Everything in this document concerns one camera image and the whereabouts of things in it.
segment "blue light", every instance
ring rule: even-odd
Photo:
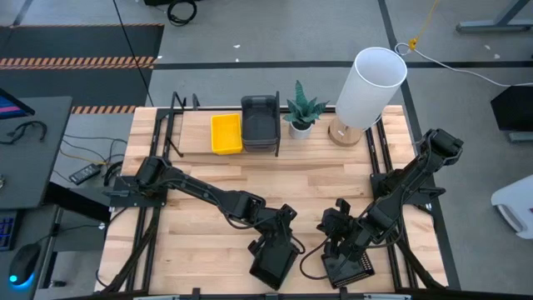
[[[35,277],[35,273],[32,273],[32,275],[30,276],[30,278],[27,279],[26,282],[24,283],[21,283],[21,284],[12,284],[11,286],[14,288],[14,289],[17,289],[17,290],[23,290],[23,289],[27,289],[29,288],[30,286],[32,286],[32,282],[33,282],[33,278]]]

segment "monitor screen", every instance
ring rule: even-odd
[[[24,103],[0,89],[0,119],[25,117],[34,113]]]

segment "yellow cable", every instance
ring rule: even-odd
[[[79,157],[79,156],[71,155],[71,154],[66,154],[61,148],[59,148],[59,152],[60,152],[62,155],[68,157],[68,158],[81,159],[81,160],[83,160],[83,161],[90,162],[90,163],[94,163],[94,164],[97,164],[97,165],[105,165],[105,164],[106,164],[105,162],[93,161],[92,159],[88,159],[88,158],[84,158],[84,157]]]
[[[420,39],[420,37],[422,36],[422,34],[424,34],[424,32],[426,31],[427,29],[427,26],[430,24],[431,22],[431,17],[433,17],[433,12],[435,11],[435,8],[436,8],[436,5],[439,3],[439,0],[435,0],[435,2],[433,3],[433,7],[431,7],[431,10],[430,10],[430,13],[427,15],[427,18],[426,18],[426,23],[424,24],[424,26],[422,27],[422,29],[420,30],[420,32],[418,33],[418,35],[412,39],[409,40],[409,49],[410,50],[415,50],[416,49],[416,45],[418,43],[418,40]]]

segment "yellow container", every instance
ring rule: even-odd
[[[211,149],[218,155],[242,151],[241,115],[233,113],[211,117]]]

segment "black cable bundle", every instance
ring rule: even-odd
[[[41,127],[41,137],[39,138],[39,142],[44,141],[44,137],[46,137],[48,131],[47,124],[41,121],[30,121],[18,125],[17,128],[7,134],[11,138],[11,141],[0,141],[0,144],[13,145],[16,141],[21,139],[24,134],[26,134],[26,129],[28,127],[34,127],[35,125],[39,125]]]
[[[179,17],[176,17],[176,15],[172,14],[172,9],[174,9],[174,7],[178,3],[189,3],[189,4],[192,5],[192,15],[189,18],[183,20],[183,19],[180,19]],[[177,27],[181,27],[181,26],[187,25],[190,21],[192,21],[192,19],[196,15],[197,15],[197,4],[194,3],[194,0],[174,0],[172,3],[170,3],[170,5],[168,6],[168,9],[167,9],[168,21],[170,22],[170,24],[172,24],[174,26],[177,26]]]

